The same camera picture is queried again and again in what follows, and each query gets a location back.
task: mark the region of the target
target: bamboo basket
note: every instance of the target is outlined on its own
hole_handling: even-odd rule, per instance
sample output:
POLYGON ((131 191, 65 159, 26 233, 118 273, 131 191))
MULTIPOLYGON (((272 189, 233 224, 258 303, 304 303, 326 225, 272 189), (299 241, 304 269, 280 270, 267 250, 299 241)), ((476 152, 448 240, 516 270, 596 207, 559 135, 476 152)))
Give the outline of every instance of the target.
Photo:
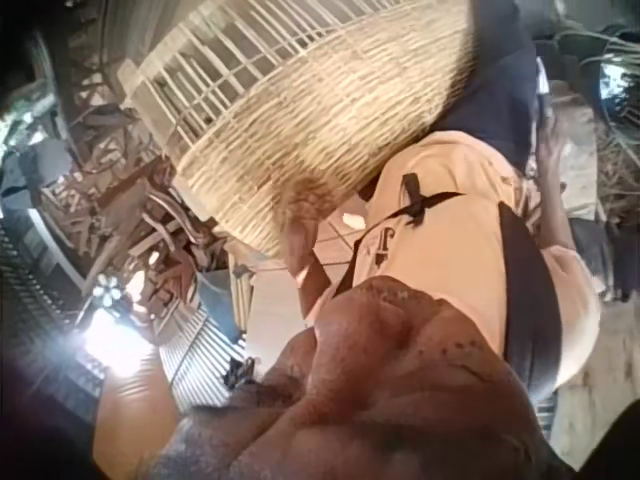
POLYGON ((461 93, 469 0, 210 1, 136 73, 130 98, 193 196, 278 254, 280 205, 304 178, 331 213, 461 93))

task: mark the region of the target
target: woven basket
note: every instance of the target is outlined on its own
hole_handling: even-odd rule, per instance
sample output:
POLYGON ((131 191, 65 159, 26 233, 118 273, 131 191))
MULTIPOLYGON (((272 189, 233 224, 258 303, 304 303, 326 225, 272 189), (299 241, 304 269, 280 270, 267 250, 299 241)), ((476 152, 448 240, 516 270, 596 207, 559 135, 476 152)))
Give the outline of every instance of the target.
POLYGON ((353 194, 460 94, 472 37, 469 0, 208 2, 132 98, 207 212, 277 255, 287 185, 353 194))

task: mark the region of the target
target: wicker basket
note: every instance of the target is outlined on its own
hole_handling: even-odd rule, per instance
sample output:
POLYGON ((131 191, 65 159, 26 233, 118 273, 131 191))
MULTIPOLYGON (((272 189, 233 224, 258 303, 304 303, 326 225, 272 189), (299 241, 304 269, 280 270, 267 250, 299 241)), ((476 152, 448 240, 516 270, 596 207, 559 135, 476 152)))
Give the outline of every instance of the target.
POLYGON ((469 0, 207 2, 131 99, 207 212, 277 255, 287 185, 345 200, 459 95, 472 37, 469 0))

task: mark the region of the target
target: dark pants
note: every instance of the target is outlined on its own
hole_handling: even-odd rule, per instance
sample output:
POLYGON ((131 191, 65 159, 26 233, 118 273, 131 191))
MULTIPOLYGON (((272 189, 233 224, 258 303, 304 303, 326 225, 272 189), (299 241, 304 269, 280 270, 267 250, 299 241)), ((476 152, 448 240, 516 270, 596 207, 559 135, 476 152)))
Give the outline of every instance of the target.
POLYGON ((524 172, 536 98, 535 47, 513 0, 475 0, 477 63, 461 98, 431 131, 458 130, 524 172))

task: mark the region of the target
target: person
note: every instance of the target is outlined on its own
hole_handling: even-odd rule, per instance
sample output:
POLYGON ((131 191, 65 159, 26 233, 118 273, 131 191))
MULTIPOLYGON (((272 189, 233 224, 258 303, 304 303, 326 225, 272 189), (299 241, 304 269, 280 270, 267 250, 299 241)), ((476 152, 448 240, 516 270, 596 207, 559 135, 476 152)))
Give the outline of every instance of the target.
POLYGON ((468 88, 384 167, 338 285, 312 250, 318 199, 290 195, 283 252, 312 326, 226 406, 188 415, 148 478, 572 475, 532 401, 585 363, 599 302, 562 205, 556 124, 537 146, 537 244, 521 218, 535 49, 513 1, 479 3, 468 88))

